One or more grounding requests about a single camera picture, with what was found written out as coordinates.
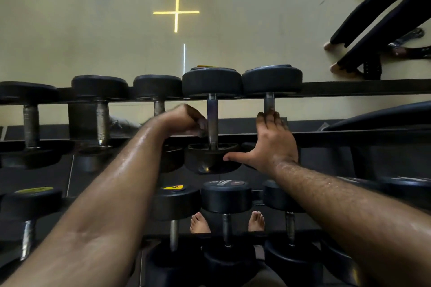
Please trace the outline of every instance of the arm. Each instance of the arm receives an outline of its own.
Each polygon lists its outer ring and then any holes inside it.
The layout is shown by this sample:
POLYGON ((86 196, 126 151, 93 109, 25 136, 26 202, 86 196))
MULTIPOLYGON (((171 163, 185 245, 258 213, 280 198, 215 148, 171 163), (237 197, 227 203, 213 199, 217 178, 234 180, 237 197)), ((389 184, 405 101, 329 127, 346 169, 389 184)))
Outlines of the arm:
POLYGON ((390 197, 302 168, 278 113, 257 116, 258 141, 225 160, 273 177, 352 258, 385 286, 431 286, 431 216, 390 197))
POLYGON ((187 105, 150 119, 3 286, 124 284, 142 240, 163 141, 197 132, 203 121, 187 105))

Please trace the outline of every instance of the yellow sticker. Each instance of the yellow sticker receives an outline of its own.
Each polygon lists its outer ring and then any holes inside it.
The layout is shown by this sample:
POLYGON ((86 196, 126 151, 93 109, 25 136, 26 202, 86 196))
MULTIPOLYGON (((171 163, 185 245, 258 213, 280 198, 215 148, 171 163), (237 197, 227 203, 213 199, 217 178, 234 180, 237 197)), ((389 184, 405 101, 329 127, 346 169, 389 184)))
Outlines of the yellow sticker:
POLYGON ((45 191, 50 191, 53 190, 53 187, 36 187, 36 188, 27 188, 26 190, 19 190, 16 191, 15 193, 40 193, 40 192, 45 192, 45 191))
POLYGON ((184 185, 175 185, 175 186, 169 186, 169 187, 164 187, 164 190, 170 190, 170 191, 177 191, 177 190, 182 190, 184 188, 184 185))

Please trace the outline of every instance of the hand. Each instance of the hand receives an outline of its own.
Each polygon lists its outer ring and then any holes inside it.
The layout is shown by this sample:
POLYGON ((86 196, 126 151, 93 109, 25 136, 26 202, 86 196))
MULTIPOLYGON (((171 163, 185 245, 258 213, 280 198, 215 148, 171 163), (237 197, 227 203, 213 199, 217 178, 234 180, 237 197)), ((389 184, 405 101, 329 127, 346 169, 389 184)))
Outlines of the hand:
POLYGON ((187 104, 179 105, 170 111, 154 117, 154 119, 160 123, 166 137, 174 134, 204 137, 208 130, 205 117, 187 104))
POLYGON ((259 113, 256 118, 257 143, 248 153, 230 152, 224 161, 245 163, 260 172, 275 176, 275 168, 282 162, 298 162, 298 147, 289 128, 280 119, 280 114, 271 110, 266 116, 259 113))

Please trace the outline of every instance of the black leggings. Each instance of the black leggings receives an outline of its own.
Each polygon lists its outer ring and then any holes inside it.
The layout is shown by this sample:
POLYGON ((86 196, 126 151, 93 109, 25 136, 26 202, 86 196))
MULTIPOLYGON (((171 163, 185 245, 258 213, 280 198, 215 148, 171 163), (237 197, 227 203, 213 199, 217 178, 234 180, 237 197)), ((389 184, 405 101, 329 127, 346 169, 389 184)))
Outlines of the black leggings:
MULTIPOLYGON (((349 15, 331 37, 332 44, 350 45, 386 8, 396 0, 365 0, 349 15)), ((431 0, 403 0, 366 34, 343 58, 342 68, 354 69, 370 54, 431 18, 431 0)))

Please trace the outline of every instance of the yellow cross marking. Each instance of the yellow cross marking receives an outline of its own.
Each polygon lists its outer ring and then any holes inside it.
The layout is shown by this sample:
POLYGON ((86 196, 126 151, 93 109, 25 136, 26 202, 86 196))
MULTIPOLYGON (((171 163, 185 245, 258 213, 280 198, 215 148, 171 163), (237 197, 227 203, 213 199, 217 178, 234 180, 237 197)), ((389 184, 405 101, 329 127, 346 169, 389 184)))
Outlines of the yellow cross marking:
POLYGON ((199 14, 199 11, 180 11, 180 0, 176 0, 175 2, 175 11, 155 11, 153 12, 154 15, 175 15, 175 25, 174 25, 174 32, 178 32, 178 15, 179 14, 199 14))

